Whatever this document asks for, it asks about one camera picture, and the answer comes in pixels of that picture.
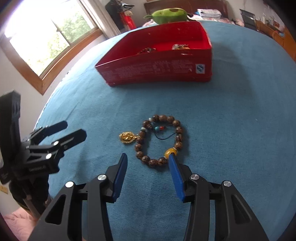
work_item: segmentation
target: metal bolt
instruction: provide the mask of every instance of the metal bolt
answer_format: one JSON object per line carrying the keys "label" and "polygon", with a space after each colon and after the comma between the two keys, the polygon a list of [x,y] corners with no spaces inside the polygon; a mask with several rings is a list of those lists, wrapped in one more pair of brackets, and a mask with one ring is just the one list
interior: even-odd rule
{"label": "metal bolt", "polygon": [[192,179],[192,180],[198,180],[199,179],[199,175],[197,175],[197,174],[192,174],[191,176],[190,176],[190,178]]}
{"label": "metal bolt", "polygon": [[103,181],[107,178],[105,174],[98,175],[98,180]]}
{"label": "metal bolt", "polygon": [[51,158],[51,157],[52,157],[52,154],[49,153],[49,154],[46,155],[45,159],[49,159],[49,158]]}
{"label": "metal bolt", "polygon": [[224,181],[223,184],[226,187],[230,187],[231,186],[231,182],[230,181]]}
{"label": "metal bolt", "polygon": [[65,186],[67,187],[67,188],[71,188],[71,187],[73,187],[74,186],[74,182],[67,182],[66,184],[65,184]]}

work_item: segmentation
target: wooden window frame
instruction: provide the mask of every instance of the wooden window frame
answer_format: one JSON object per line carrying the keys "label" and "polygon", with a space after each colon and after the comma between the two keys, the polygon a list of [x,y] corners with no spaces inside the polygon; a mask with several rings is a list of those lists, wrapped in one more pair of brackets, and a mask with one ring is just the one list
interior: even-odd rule
{"label": "wooden window frame", "polygon": [[65,68],[65,66],[87,45],[92,41],[103,35],[103,32],[95,24],[92,17],[87,12],[88,17],[94,24],[94,28],[82,35],[80,38],[71,43],[70,46],[65,48],[38,76],[29,65],[20,57],[16,52],[12,44],[10,43],[10,38],[5,36],[2,37],[0,41],[0,47],[3,50],[6,57],[12,63],[12,65],[17,69],[17,71],[41,94],[44,95],[46,90],[49,88],[54,79],[58,74]]}

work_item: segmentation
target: yellow wall outlet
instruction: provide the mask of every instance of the yellow wall outlet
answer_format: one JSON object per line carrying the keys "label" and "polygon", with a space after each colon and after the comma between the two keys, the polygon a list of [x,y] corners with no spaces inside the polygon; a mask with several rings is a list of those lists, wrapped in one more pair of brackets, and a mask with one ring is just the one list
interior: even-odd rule
{"label": "yellow wall outlet", "polygon": [[2,191],[2,192],[4,192],[4,193],[8,194],[8,188],[6,188],[6,187],[4,187],[4,186],[1,186],[1,185],[0,185],[0,191]]}

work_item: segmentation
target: bed headboard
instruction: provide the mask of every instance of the bed headboard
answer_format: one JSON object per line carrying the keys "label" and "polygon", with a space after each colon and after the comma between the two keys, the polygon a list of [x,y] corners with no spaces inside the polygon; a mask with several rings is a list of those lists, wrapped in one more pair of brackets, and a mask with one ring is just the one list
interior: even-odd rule
{"label": "bed headboard", "polygon": [[198,8],[217,9],[222,16],[228,18],[225,0],[155,0],[144,3],[148,15],[164,8],[182,8],[187,13],[195,13]]}

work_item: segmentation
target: beaded bracelet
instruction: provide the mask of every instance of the beaded bracelet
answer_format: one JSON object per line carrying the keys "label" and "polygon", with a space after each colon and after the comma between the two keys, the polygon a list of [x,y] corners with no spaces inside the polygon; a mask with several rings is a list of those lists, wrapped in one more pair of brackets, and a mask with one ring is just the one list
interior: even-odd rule
{"label": "beaded bracelet", "polygon": [[[152,123],[158,123],[158,122],[167,123],[168,125],[152,126]],[[157,137],[156,132],[162,131],[166,128],[166,126],[171,126],[171,125],[176,127],[176,132],[173,133],[172,135],[177,134],[175,138],[176,143],[174,147],[166,150],[164,153],[164,157],[160,157],[158,160],[151,159],[149,156],[145,156],[144,153],[142,152],[142,145],[148,130],[154,131],[155,136]],[[139,132],[138,135],[135,135],[132,132],[123,132],[119,135],[119,138],[123,143],[131,143],[134,140],[137,141],[137,144],[135,145],[136,157],[142,160],[142,162],[148,164],[150,167],[155,167],[156,165],[163,166],[164,164],[168,163],[168,157],[171,153],[174,153],[175,155],[177,155],[178,151],[181,150],[183,147],[182,145],[183,129],[181,128],[180,125],[181,125],[180,121],[175,120],[173,116],[167,117],[165,115],[160,115],[160,116],[154,115],[152,118],[149,118],[149,120],[145,120],[143,122],[143,127],[141,128],[141,131]]]}

